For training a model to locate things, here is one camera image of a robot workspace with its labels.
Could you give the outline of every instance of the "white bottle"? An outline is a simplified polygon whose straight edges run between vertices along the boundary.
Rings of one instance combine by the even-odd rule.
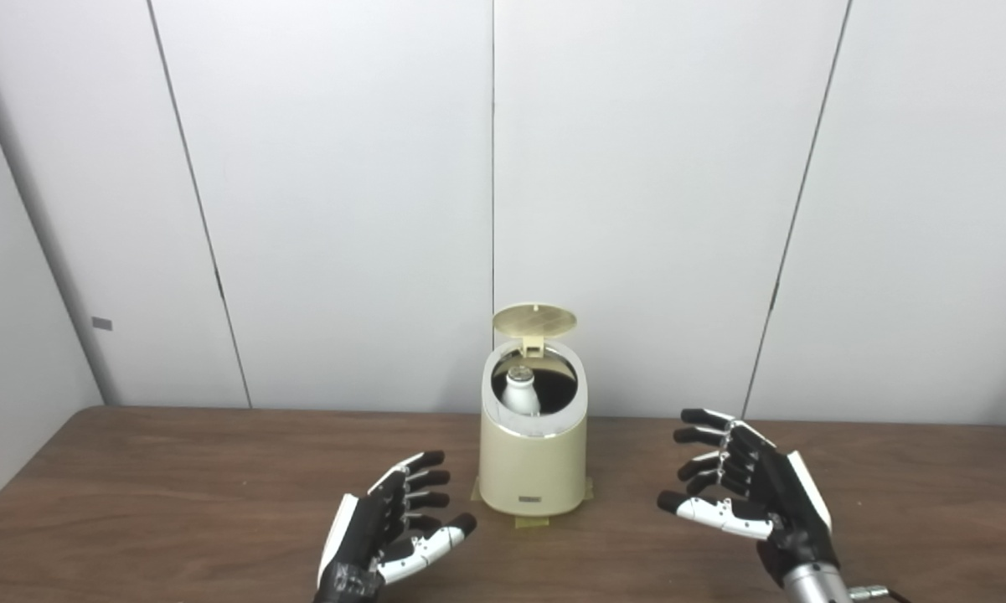
[[[525,365],[510,366],[506,372],[503,404],[519,415],[540,415],[540,400],[533,390],[533,369]]]

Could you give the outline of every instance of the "white finger segment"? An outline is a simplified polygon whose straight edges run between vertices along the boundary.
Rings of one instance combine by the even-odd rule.
[[[465,534],[461,527],[446,525],[439,527],[431,538],[413,539],[413,553],[410,557],[388,561],[380,564],[378,571],[384,584],[396,583],[422,571],[439,561],[439,558],[450,553],[454,547],[461,545]]]
[[[756,540],[767,540],[774,531],[770,519],[741,519],[733,514],[733,505],[729,499],[712,503],[702,497],[690,497],[678,505],[675,511],[678,517],[690,519],[698,523],[717,527],[731,535],[747,537]]]

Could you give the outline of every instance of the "robot finger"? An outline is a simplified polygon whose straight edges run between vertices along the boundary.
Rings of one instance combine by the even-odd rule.
[[[406,477],[406,492],[412,492],[427,486],[442,486],[450,482],[450,471],[422,471]]]
[[[450,496],[443,492],[413,492],[406,495],[406,510],[433,507],[443,508],[450,504]]]
[[[683,427],[674,432],[674,441],[678,444],[698,442],[707,446],[721,446],[727,441],[724,431],[710,427]]]
[[[700,496],[686,496],[680,492],[663,490],[657,501],[659,508],[684,519],[717,527],[737,536],[756,540],[767,540],[774,532],[770,515],[763,512],[759,517],[750,517],[753,508],[744,506],[743,515],[733,512],[733,501],[714,500]]]
[[[447,455],[444,451],[424,451],[422,454],[414,454],[405,459],[399,465],[406,466],[409,473],[415,473],[428,469],[430,466],[442,465],[446,458]]]
[[[695,477],[697,473],[718,469],[718,466],[721,463],[720,456],[723,453],[720,453],[720,451],[710,451],[709,453],[705,453],[700,456],[694,456],[689,459],[685,465],[682,465],[682,468],[678,469],[678,479],[681,481],[689,481],[691,478]]]
[[[428,568],[461,545],[476,526],[476,518],[464,512],[439,527],[430,538],[411,538],[388,547],[377,566],[383,584],[396,583]]]
[[[689,493],[690,496],[696,496],[698,493],[704,491],[705,489],[718,483],[718,470],[712,469],[709,471],[701,471],[695,474],[691,480],[685,485],[685,491]]]
[[[394,463],[390,469],[387,469],[387,473],[383,473],[383,477],[380,477],[375,484],[372,484],[371,488],[368,488],[368,493],[372,493],[384,480],[395,473],[402,474],[402,476],[409,476],[409,474],[417,473],[417,471],[428,468],[428,466],[441,465],[444,458],[446,458],[444,451],[424,451],[409,458],[402,459],[402,461]]]
[[[717,431],[728,431],[729,424],[735,420],[729,415],[722,415],[722,413],[714,412],[713,410],[685,409],[682,411],[682,421],[685,421],[689,425],[700,425],[702,427],[717,429]]]

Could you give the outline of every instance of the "wooden table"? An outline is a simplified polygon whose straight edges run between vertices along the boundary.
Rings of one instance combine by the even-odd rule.
[[[800,449],[851,585],[1006,602],[1006,427],[757,423]],[[442,447],[473,537],[392,602],[782,602],[752,543],[655,506],[697,447],[598,419],[595,497],[545,527],[473,502],[475,416],[97,408],[0,493],[0,603],[307,602],[339,497]]]

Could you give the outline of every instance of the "bottle cap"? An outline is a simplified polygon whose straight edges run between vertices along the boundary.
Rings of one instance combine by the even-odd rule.
[[[506,371],[506,378],[511,382],[525,383],[533,380],[533,369],[525,365],[510,366]]]

